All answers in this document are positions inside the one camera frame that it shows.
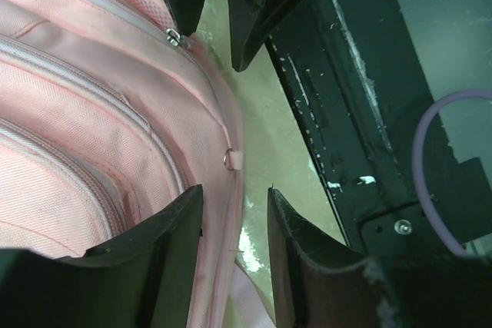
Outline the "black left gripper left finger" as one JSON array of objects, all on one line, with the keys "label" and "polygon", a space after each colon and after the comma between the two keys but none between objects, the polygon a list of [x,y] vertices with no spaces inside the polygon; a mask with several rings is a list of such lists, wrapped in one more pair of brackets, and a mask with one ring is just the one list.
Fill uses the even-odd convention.
[{"label": "black left gripper left finger", "polygon": [[80,258],[1,251],[3,327],[184,327],[201,238],[203,189]]}]

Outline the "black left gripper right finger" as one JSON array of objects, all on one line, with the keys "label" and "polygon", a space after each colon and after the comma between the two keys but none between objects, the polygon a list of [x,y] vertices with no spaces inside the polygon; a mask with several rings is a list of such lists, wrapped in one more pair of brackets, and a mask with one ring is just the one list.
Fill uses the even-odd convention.
[{"label": "black left gripper right finger", "polygon": [[268,191],[268,246],[279,327],[489,327],[487,257],[365,256]]}]

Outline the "pink student backpack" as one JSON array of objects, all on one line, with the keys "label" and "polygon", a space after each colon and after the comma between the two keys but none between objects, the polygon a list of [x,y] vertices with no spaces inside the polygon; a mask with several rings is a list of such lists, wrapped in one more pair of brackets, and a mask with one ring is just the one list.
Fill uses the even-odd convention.
[{"label": "pink student backpack", "polygon": [[163,0],[1,0],[1,251],[80,258],[203,189],[188,321],[272,327],[237,261],[241,109]]}]

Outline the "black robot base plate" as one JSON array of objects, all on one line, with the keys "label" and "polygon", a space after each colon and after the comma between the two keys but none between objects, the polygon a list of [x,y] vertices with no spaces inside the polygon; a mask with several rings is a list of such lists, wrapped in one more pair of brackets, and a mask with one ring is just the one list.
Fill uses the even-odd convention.
[{"label": "black robot base plate", "polygon": [[347,243],[443,253],[412,140],[439,98],[491,89],[491,0],[304,0],[267,47]]}]

